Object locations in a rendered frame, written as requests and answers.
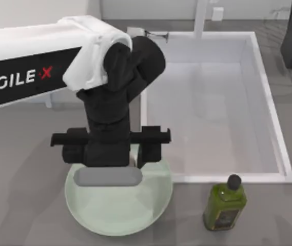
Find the pale green plate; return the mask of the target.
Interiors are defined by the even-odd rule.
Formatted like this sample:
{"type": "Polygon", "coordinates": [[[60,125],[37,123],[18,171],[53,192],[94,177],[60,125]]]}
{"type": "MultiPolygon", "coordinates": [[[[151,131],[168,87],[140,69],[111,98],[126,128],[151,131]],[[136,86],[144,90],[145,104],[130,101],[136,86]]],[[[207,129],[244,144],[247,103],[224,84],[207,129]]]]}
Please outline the pale green plate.
{"type": "Polygon", "coordinates": [[[173,193],[170,165],[163,159],[143,166],[142,182],[134,187],[79,187],[68,171],[64,194],[68,211],[81,226],[106,236],[124,236],[155,223],[168,208],[173,193]]]}

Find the white sink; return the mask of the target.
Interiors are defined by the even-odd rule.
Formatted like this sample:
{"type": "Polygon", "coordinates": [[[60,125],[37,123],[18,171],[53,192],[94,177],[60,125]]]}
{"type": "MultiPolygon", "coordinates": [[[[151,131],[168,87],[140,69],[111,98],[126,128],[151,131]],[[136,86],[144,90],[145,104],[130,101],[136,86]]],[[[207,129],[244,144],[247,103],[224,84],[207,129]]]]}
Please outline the white sink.
{"type": "Polygon", "coordinates": [[[292,183],[292,167],[255,33],[173,32],[165,72],[141,96],[142,125],[171,130],[176,183],[292,183]]]}

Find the green bottle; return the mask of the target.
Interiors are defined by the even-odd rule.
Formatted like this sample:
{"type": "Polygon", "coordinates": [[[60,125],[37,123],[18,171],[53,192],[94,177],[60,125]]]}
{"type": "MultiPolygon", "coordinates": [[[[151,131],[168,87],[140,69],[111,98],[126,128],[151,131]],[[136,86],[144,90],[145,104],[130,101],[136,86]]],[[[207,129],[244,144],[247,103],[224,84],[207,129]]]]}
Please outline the green bottle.
{"type": "Polygon", "coordinates": [[[206,229],[210,231],[232,229],[246,203],[247,197],[239,175],[231,174],[226,183],[214,184],[203,212],[206,229]]]}

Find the small grey metal lever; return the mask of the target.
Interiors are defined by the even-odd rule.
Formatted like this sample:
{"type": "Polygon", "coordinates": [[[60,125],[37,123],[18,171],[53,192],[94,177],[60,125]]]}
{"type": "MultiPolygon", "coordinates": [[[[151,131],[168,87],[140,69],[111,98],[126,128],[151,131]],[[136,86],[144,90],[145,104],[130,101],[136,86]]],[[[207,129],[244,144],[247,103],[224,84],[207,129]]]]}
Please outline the small grey metal lever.
{"type": "Polygon", "coordinates": [[[162,38],[164,39],[166,42],[168,42],[169,39],[169,32],[166,33],[155,33],[155,32],[150,32],[144,28],[140,28],[140,27],[127,27],[127,33],[131,36],[131,37],[136,37],[136,36],[145,36],[148,38],[162,38]]]}

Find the tall white tap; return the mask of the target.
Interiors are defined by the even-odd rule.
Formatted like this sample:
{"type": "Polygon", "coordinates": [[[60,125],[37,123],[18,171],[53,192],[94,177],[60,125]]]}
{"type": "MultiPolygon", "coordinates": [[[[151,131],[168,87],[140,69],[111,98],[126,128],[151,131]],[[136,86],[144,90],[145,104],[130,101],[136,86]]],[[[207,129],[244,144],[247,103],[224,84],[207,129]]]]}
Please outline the tall white tap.
{"type": "Polygon", "coordinates": [[[207,10],[207,3],[208,3],[207,0],[197,0],[193,30],[195,38],[202,37],[207,10]]]}

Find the white wall socket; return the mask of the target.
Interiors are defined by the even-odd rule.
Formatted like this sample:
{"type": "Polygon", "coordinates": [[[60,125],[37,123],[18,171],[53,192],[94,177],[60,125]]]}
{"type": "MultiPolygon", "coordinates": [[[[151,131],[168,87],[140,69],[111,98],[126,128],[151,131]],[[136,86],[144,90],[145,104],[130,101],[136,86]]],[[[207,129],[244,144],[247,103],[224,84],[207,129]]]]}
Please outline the white wall socket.
{"type": "Polygon", "coordinates": [[[223,20],[224,8],[223,7],[214,7],[212,10],[211,20],[215,22],[220,22],[223,20]]]}

